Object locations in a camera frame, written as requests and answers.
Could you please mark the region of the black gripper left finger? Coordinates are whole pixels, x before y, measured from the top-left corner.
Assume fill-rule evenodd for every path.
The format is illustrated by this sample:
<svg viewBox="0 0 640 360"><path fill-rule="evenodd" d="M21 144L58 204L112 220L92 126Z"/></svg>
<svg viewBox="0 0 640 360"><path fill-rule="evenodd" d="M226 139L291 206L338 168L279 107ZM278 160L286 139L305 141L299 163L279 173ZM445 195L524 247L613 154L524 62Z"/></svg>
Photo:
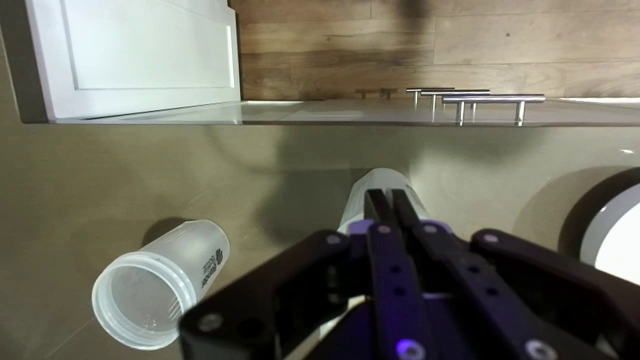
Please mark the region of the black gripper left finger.
<svg viewBox="0 0 640 360"><path fill-rule="evenodd" d="M318 230L213 293L177 326L184 360L283 360L325 322L312 360L424 360L426 309L391 193L354 230Z"/></svg>

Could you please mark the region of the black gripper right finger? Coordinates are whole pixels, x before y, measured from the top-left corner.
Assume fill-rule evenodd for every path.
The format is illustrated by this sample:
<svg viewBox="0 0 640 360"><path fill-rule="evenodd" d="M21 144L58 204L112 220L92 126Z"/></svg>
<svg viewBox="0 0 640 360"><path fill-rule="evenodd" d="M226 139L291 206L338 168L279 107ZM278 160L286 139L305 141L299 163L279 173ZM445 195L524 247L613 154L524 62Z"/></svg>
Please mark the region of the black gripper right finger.
<svg viewBox="0 0 640 360"><path fill-rule="evenodd" d="M640 288L501 230L470 242L419 220L404 191L391 209L428 290L452 293L507 360L640 360Z"/></svg>

